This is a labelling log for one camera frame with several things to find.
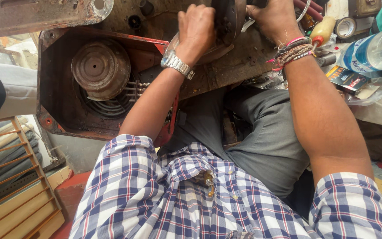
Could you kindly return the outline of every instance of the man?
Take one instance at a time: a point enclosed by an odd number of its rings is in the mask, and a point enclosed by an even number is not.
[[[277,45],[302,36],[291,0],[247,13]],[[214,41],[214,14],[194,4],[178,14],[176,56],[190,67]],[[156,155],[152,142],[184,81],[163,70],[101,150],[71,238],[382,238],[382,197],[351,111],[314,57],[285,73],[289,95],[239,86],[182,102],[187,122]],[[226,152],[223,98],[253,125]],[[309,224],[279,199],[308,158],[317,185]]]

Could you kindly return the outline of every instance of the plastic water bottle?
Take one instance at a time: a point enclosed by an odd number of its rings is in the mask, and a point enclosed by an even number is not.
[[[360,73],[382,71],[382,32],[343,48],[337,64]]]

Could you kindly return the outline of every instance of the shirt sleeve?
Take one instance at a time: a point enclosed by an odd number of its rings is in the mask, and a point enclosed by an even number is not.
[[[153,142],[146,136],[119,135],[101,150],[72,224],[72,238],[126,236],[163,191]]]
[[[357,173],[334,173],[317,185],[310,226],[323,238],[382,238],[382,196]]]

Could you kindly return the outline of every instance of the plaid shirt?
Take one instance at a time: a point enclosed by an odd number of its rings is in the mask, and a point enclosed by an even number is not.
[[[211,187],[196,178],[213,177]],[[263,183],[199,143],[158,158],[150,138],[101,150],[70,238],[382,238],[382,196],[356,173],[321,179],[309,224]]]

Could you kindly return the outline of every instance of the gray trousers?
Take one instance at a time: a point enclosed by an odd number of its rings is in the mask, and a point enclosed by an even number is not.
[[[241,144],[225,151],[224,106],[253,125],[252,133]],[[279,198],[291,193],[309,165],[309,156],[294,131],[287,90],[240,85],[226,93],[220,88],[181,101],[179,108],[187,113],[186,123],[175,127],[172,139],[159,155],[201,142],[223,160],[259,179]]]

